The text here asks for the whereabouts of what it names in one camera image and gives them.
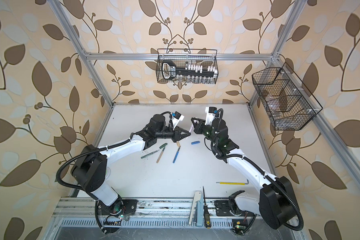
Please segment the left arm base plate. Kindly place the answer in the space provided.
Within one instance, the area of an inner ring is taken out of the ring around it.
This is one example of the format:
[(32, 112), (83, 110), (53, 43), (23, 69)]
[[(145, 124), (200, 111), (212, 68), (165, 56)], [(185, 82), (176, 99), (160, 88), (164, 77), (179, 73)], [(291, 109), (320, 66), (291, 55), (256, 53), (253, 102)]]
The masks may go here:
[(116, 203), (111, 206), (105, 205), (103, 202), (99, 202), (101, 215), (132, 215), (136, 212), (138, 207), (137, 199), (121, 199), (117, 200)]

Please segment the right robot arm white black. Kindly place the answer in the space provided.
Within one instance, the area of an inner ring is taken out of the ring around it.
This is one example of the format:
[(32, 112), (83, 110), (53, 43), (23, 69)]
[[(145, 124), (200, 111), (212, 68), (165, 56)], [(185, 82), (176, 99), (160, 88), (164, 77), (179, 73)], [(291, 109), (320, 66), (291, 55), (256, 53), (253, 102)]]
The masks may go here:
[(223, 120), (223, 109), (206, 108), (206, 119), (192, 118), (194, 133), (203, 135), (211, 142), (213, 155), (238, 170), (259, 193), (254, 199), (245, 196), (245, 191), (232, 194), (231, 210), (248, 211), (262, 216), (272, 229), (285, 226), (301, 231), (304, 219), (291, 182), (286, 177), (277, 177), (249, 159), (228, 135)]

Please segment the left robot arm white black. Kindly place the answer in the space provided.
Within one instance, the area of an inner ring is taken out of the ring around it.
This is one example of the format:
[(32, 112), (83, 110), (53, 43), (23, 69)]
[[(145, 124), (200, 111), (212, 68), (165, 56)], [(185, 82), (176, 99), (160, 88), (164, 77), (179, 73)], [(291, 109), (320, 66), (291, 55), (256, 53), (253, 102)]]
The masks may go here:
[(169, 111), (154, 115), (140, 131), (131, 133), (124, 141), (95, 148), (88, 145), (78, 156), (60, 166), (57, 182), (67, 188), (86, 192), (95, 203), (95, 219), (104, 234), (110, 233), (100, 221), (100, 210), (109, 216), (123, 219), (127, 213), (122, 197), (108, 183), (110, 166), (116, 161), (136, 152), (146, 150), (158, 139), (171, 139), (174, 143), (190, 136), (190, 132), (179, 127), (184, 119), (179, 112)]

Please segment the beige pen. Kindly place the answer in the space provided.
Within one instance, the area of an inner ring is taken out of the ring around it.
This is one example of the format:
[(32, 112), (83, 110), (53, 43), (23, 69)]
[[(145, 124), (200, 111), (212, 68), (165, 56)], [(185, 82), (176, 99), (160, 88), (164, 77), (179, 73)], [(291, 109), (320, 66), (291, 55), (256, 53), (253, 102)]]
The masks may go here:
[(166, 149), (166, 147), (163, 147), (163, 148), (162, 148), (162, 151), (161, 151), (161, 153), (160, 153), (160, 155), (159, 155), (159, 157), (158, 157), (158, 159), (157, 159), (157, 161), (156, 161), (157, 164), (159, 163), (160, 159), (162, 158), (165, 149)]

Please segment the blue pen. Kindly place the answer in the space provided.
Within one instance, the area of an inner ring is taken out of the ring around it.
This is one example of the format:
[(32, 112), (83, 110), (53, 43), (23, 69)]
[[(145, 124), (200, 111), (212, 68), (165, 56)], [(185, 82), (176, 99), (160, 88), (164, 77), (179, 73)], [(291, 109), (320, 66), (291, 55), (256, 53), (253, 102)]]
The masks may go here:
[(178, 149), (177, 149), (177, 151), (176, 151), (176, 154), (175, 154), (175, 157), (174, 157), (174, 159), (173, 159), (173, 164), (176, 162), (176, 160), (177, 160), (177, 158), (178, 158), (180, 149), (181, 149), (181, 147), (178, 147)]

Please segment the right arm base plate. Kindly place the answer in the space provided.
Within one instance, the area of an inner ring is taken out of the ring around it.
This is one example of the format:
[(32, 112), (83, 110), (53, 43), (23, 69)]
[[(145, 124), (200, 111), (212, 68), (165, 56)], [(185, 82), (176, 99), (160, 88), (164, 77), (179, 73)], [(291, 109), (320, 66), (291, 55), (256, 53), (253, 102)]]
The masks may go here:
[(214, 205), (218, 217), (244, 217), (247, 214), (246, 211), (240, 210), (236, 203), (231, 200), (216, 200)]

